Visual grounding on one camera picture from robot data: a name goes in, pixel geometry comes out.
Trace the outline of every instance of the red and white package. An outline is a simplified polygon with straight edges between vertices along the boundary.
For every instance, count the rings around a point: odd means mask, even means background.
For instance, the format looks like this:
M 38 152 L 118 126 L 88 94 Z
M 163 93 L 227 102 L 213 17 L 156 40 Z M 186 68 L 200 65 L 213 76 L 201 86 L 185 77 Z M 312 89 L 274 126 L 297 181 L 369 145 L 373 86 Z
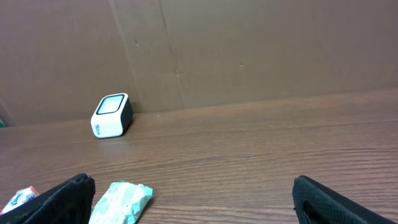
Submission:
M 18 190 L 17 193 L 11 198 L 11 200 L 7 203 L 4 209 L 0 212 L 0 215 L 11 211 L 12 209 L 22 205 L 23 203 L 36 198 L 39 196 L 39 193 L 32 187 L 28 187 L 26 189 Z

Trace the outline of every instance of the snack package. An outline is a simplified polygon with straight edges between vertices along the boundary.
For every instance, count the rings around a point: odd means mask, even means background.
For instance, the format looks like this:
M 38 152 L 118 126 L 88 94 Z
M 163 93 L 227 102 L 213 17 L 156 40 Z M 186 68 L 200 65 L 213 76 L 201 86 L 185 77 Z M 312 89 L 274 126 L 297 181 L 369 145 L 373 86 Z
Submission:
M 4 209 L 0 212 L 0 215 L 11 211 L 14 208 L 22 205 L 23 203 L 29 201 L 30 199 L 36 198 L 39 193 L 32 187 L 26 189 L 18 190 L 17 193 L 11 198 Z
M 142 184 L 114 182 L 95 205 L 89 224 L 133 224 L 151 197 L 152 189 Z

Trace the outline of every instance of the green object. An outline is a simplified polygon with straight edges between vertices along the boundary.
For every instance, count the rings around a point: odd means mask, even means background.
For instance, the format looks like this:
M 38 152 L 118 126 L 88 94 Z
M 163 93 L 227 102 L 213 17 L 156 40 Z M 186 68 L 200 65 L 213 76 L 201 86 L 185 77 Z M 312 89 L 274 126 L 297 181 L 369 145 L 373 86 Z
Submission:
M 150 187 L 124 181 L 114 182 L 95 205 L 89 224 L 133 224 L 151 197 Z

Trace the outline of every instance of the brown wood grain surface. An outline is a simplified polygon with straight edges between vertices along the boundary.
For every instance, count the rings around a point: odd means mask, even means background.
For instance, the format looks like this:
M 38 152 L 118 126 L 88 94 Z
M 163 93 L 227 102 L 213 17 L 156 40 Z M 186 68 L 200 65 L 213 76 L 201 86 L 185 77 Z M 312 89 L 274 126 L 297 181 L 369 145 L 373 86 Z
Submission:
M 121 138 L 89 120 L 0 129 L 0 207 L 77 173 L 154 189 L 140 223 L 297 223 L 307 175 L 398 222 L 398 89 L 136 114 Z

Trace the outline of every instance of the teal plastic bag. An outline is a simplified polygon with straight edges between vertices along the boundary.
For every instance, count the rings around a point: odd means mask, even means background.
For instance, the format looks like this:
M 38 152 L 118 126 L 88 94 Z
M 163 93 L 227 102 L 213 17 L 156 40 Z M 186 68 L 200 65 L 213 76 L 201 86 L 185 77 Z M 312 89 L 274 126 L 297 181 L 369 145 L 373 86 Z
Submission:
M 151 197 L 150 187 L 114 182 L 95 205 L 89 224 L 133 224 Z

